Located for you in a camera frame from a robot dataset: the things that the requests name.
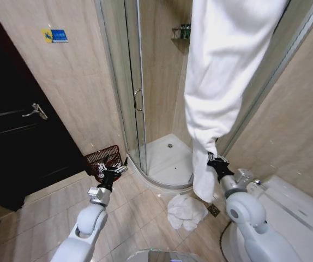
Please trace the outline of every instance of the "red wire basket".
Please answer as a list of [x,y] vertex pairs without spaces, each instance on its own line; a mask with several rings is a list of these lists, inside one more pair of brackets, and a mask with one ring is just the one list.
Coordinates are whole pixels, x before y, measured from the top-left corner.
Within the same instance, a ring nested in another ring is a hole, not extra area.
[[110,146],[105,149],[99,150],[92,154],[88,154],[85,156],[86,163],[88,165],[88,170],[90,172],[89,175],[94,176],[95,179],[102,183],[103,174],[100,175],[98,165],[103,163],[103,160],[108,156],[106,166],[120,168],[123,165],[122,158],[120,156],[119,147],[118,146]]

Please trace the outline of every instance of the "crumpled white towel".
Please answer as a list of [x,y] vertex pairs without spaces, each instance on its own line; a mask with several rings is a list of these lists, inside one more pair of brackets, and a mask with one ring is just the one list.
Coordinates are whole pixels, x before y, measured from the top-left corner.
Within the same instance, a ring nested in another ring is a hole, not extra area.
[[185,230],[192,231],[207,214],[205,205],[188,195],[178,194],[167,204],[167,219],[174,229],[183,225]]
[[196,0],[185,80],[185,114],[193,138],[194,192],[212,202],[216,176],[207,151],[238,116],[243,92],[267,50],[286,0]]

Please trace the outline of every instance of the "glass shower door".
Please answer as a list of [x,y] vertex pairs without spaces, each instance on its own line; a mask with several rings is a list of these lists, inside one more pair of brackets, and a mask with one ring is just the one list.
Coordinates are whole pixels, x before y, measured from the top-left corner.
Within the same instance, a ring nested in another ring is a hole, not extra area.
[[143,89],[135,3],[127,1],[125,5],[121,0],[96,0],[96,7],[100,30],[103,37],[106,37],[105,50],[114,74],[113,84],[119,100],[128,154],[146,173]]

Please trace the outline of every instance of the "sticker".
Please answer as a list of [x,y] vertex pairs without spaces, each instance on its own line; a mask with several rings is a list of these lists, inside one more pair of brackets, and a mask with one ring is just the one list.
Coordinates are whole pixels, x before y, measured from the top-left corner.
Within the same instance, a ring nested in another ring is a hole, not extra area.
[[62,29],[53,29],[52,32],[52,42],[53,43],[65,43],[68,42],[67,36]]
[[51,29],[42,29],[41,32],[44,35],[45,41],[47,43],[52,43],[52,32],[51,32]]
[[67,36],[62,29],[42,29],[45,41],[47,43],[66,43],[68,42]]

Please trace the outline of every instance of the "door lever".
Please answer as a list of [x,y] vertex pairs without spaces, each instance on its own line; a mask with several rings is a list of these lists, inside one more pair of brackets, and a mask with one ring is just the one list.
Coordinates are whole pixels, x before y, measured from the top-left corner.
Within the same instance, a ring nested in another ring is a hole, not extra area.
[[22,115],[22,117],[28,117],[28,116],[31,116],[32,114],[39,114],[39,116],[42,119],[44,119],[44,120],[48,119],[46,113],[44,113],[44,111],[41,109],[39,104],[33,103],[32,107],[34,108],[34,110],[32,112],[30,112],[29,114]]
[[141,91],[142,91],[142,89],[137,89],[137,90],[135,91],[135,93],[134,93],[134,107],[135,107],[135,109],[136,109],[137,111],[139,111],[139,112],[143,111],[143,108],[137,108],[137,106],[136,106],[136,104],[137,104],[137,102],[136,102],[136,97],[137,97],[138,92],[141,92]]

